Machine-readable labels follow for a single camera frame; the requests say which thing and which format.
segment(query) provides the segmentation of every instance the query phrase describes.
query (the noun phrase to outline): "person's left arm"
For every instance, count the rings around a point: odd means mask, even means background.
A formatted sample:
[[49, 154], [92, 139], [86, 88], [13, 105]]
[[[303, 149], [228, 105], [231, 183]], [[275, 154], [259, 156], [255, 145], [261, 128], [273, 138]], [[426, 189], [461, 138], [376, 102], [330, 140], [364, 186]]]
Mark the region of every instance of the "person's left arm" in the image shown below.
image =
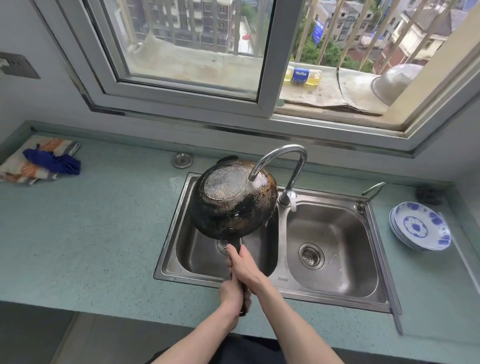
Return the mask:
[[250, 292], [243, 296], [240, 282], [233, 274], [231, 280], [220, 285], [220, 306], [152, 364], [207, 364], [223, 339], [237, 325], [244, 300], [248, 311], [252, 304]]

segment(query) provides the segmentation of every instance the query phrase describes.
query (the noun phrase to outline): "person's right hand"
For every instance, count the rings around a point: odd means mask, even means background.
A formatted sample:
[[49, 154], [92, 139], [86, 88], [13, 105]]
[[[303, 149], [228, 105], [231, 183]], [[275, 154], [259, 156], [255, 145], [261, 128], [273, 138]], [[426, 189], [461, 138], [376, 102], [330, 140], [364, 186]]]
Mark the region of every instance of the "person's right hand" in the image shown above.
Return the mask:
[[245, 245], [240, 246], [240, 254], [232, 244], [227, 245], [228, 267], [232, 268], [237, 278], [246, 284], [248, 289], [257, 294], [259, 288], [268, 278], [258, 269]]

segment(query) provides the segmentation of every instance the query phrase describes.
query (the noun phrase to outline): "countertop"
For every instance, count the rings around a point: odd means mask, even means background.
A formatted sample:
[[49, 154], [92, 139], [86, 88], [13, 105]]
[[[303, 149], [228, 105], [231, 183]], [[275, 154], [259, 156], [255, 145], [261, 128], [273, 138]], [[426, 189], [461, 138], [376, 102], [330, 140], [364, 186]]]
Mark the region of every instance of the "countertop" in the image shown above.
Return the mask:
[[[217, 307], [217, 289], [155, 280], [153, 273], [187, 173], [202, 173], [216, 160], [195, 156], [191, 167], [179, 170], [170, 151], [76, 140], [82, 143], [80, 176], [32, 187], [0, 184], [0, 300], [195, 327]], [[279, 184], [291, 173], [268, 169]], [[304, 171], [296, 187], [360, 196], [377, 182]], [[388, 184], [373, 201], [404, 336], [390, 314], [288, 302], [333, 347], [477, 362], [480, 296], [458, 252], [411, 251], [388, 227], [390, 209], [414, 200], [412, 187]], [[440, 211], [468, 246], [451, 209], [444, 204]], [[274, 337], [255, 297], [235, 332]]]

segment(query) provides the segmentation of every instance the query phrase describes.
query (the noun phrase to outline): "forearm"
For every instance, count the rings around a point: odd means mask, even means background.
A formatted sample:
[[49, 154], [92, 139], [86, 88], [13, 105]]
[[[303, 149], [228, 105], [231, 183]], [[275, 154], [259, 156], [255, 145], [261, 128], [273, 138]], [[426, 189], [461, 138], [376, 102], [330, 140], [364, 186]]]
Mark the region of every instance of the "forearm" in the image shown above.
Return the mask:
[[287, 363], [343, 364], [315, 330], [266, 279], [257, 293]]
[[152, 364], [207, 364], [235, 320], [231, 311], [220, 306], [187, 337], [164, 352]]

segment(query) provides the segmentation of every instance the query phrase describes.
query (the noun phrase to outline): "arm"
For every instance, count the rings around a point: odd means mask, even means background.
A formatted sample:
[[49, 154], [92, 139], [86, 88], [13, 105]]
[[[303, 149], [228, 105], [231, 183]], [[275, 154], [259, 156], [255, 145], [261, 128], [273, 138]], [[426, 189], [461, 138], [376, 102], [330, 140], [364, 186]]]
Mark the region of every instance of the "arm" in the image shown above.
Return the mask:
[[220, 307], [152, 364], [207, 364], [223, 339], [237, 325], [244, 299], [248, 310], [252, 304], [250, 296], [243, 297], [240, 282], [232, 273], [232, 280], [220, 285]]
[[258, 297], [287, 363], [343, 364], [332, 348], [272, 286], [244, 245], [240, 254], [231, 245], [227, 245], [227, 249], [233, 272]]

